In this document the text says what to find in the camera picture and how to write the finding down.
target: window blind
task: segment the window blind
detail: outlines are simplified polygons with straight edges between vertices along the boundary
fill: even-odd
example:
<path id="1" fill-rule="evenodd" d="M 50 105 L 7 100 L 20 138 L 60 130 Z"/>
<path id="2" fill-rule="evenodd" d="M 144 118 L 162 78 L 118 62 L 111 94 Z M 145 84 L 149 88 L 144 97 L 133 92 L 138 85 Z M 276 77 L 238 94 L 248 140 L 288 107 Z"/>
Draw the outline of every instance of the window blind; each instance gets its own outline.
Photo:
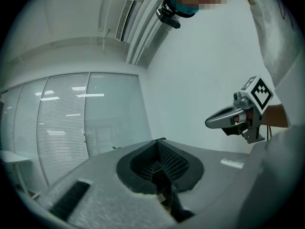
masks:
<path id="1" fill-rule="evenodd" d="M 137 76 L 91 73 L 85 133 L 89 157 L 151 139 Z"/>
<path id="2" fill-rule="evenodd" d="M 83 108 L 88 73 L 49 77 L 42 93 L 37 141 L 48 183 L 88 158 Z"/>
<path id="3" fill-rule="evenodd" d="M 18 86 L 8 91 L 2 113 L 1 145 L 3 150 L 11 152 L 14 152 L 14 118 L 21 89 L 22 86 Z"/>
<path id="4" fill-rule="evenodd" d="M 23 85 L 15 114 L 15 153 L 31 159 L 20 164 L 26 187 L 35 193 L 47 187 L 42 173 L 36 139 L 37 114 L 43 88 L 47 79 Z"/>

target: black rubber seal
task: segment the black rubber seal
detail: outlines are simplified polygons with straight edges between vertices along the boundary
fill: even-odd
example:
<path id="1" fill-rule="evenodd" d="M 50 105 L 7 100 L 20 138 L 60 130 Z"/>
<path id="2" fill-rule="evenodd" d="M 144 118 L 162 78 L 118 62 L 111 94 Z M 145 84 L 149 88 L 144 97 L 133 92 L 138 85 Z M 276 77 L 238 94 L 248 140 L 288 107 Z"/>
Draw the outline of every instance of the black rubber seal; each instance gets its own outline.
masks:
<path id="1" fill-rule="evenodd" d="M 155 183 L 153 176 L 157 162 L 177 192 L 193 189 L 203 175 L 203 165 L 198 158 L 161 139 L 122 157 L 116 167 L 117 175 L 133 192 L 158 194 L 160 184 Z"/>

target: white desk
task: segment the white desk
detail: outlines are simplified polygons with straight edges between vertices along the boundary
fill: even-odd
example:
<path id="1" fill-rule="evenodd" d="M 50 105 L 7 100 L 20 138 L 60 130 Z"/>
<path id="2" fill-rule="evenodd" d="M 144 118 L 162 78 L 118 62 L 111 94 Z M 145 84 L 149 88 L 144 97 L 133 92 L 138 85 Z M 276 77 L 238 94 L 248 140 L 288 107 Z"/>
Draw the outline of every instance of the white desk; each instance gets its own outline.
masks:
<path id="1" fill-rule="evenodd" d="M 13 164 L 13 166 L 16 168 L 17 176 L 18 176 L 18 179 L 20 181 L 20 184 L 22 186 L 22 189 L 23 189 L 24 193 L 26 195 L 30 196 L 29 192 L 28 192 L 28 190 L 25 186 L 25 183 L 23 181 L 21 171 L 20 171 L 20 167 L 19 167 L 19 163 L 29 161 L 30 158 L 23 157 L 23 156 L 15 154 L 11 151 L 4 151 L 4 150 L 0 150 L 0 158 L 6 164 Z"/>

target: cable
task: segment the cable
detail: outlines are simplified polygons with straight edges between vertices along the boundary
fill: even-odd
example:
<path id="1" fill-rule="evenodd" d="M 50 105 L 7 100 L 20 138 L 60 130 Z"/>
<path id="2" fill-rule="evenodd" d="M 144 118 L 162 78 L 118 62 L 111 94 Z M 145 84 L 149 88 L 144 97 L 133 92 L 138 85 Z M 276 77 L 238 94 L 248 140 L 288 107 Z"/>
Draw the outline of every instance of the cable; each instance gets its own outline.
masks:
<path id="1" fill-rule="evenodd" d="M 270 139 L 272 138 L 272 131 L 271 126 L 267 126 L 267 141 L 269 141 L 269 133 L 270 133 Z"/>
<path id="2" fill-rule="evenodd" d="M 272 138 L 271 126 L 269 126 L 270 138 Z"/>

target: white label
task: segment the white label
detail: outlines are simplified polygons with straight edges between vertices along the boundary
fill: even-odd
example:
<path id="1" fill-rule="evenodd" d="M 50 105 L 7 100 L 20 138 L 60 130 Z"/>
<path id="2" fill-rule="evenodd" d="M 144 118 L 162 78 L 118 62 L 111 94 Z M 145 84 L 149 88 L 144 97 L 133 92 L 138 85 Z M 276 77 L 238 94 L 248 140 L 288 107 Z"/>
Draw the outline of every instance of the white label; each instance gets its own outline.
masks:
<path id="1" fill-rule="evenodd" d="M 237 161 L 233 161 L 227 158 L 224 158 L 220 161 L 221 164 L 226 165 L 226 166 L 231 166 L 237 169 L 242 169 L 244 167 L 244 163 L 242 162 L 237 162 Z"/>

